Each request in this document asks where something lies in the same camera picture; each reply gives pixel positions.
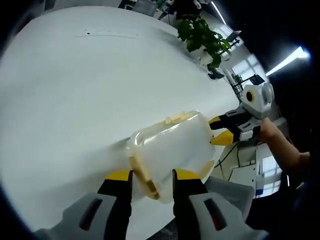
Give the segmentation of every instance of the black ceiling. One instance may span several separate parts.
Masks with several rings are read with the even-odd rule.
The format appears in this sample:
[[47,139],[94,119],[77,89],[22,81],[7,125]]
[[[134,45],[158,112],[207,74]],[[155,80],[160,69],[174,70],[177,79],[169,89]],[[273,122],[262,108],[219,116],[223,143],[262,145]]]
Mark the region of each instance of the black ceiling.
[[247,48],[266,71],[298,46],[310,52],[319,39],[316,1],[310,0],[213,0],[227,24],[242,30]]

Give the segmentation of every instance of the cable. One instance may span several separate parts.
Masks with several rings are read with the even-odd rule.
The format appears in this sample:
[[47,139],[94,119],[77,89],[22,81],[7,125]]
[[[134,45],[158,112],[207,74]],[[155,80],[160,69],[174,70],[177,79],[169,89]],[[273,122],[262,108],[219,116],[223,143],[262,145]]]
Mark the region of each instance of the cable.
[[241,168],[240,166],[240,160],[239,160],[239,148],[237,148],[237,151],[236,151],[236,158],[238,160],[238,167]]
[[226,160],[226,158],[229,156],[229,154],[232,152],[232,150],[235,149],[235,147],[238,145],[238,143],[239,143],[239,142],[237,142],[237,143],[231,148],[231,150],[228,152],[228,154],[227,154],[221,161],[218,160],[219,163],[218,163],[214,168],[220,166],[220,165],[224,162],[224,160]]
[[220,170],[221,170],[222,178],[225,179],[225,173],[224,173],[224,170],[222,169],[221,164],[220,164]]
[[168,13],[168,20],[169,20],[169,25],[171,26],[171,22],[170,22],[170,17],[169,17],[169,13]]
[[230,182],[230,179],[231,179],[231,176],[232,176],[232,173],[233,173],[233,169],[231,170],[231,173],[230,173],[230,176],[229,176],[229,178],[228,178],[228,182]]

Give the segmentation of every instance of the window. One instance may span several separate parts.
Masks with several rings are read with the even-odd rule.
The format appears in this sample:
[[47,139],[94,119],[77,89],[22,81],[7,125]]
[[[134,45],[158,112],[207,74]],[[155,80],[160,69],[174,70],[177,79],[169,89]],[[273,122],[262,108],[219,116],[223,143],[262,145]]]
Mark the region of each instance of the window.
[[277,192],[280,188],[280,174],[282,172],[281,168],[277,164],[274,156],[269,156],[262,159],[262,169],[263,172],[259,172],[260,174],[264,174],[264,179],[273,179],[272,183],[265,184],[263,186],[263,194],[259,195],[259,197],[265,197]]
[[[258,59],[255,55],[251,54],[245,60],[242,60],[237,65],[232,67],[232,71],[236,75],[240,75],[243,80],[246,80],[253,75],[257,74],[259,76],[264,76],[265,72],[261,65],[258,62]],[[245,81],[242,83],[242,86],[252,85],[251,81]]]

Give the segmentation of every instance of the desk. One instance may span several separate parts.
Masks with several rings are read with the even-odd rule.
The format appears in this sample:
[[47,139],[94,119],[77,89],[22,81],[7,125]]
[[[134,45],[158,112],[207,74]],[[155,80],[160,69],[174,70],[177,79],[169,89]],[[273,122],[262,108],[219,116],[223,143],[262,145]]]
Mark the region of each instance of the desk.
[[[128,168],[117,148],[133,132],[181,111],[210,118],[238,106],[226,81],[211,81],[192,61],[176,29],[104,6],[33,19],[3,56],[0,79],[2,186],[33,231]],[[127,239],[159,231],[172,206],[133,199]]]

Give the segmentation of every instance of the translucent plastic box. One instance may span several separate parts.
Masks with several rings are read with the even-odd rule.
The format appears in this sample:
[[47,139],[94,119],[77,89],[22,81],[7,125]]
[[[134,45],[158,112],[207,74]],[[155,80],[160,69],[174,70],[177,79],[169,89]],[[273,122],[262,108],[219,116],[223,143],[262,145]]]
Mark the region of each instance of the translucent plastic box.
[[172,170],[176,168],[204,178],[214,164],[212,135],[208,121],[198,111],[183,112],[135,132],[127,142],[127,154],[145,194],[171,202]]

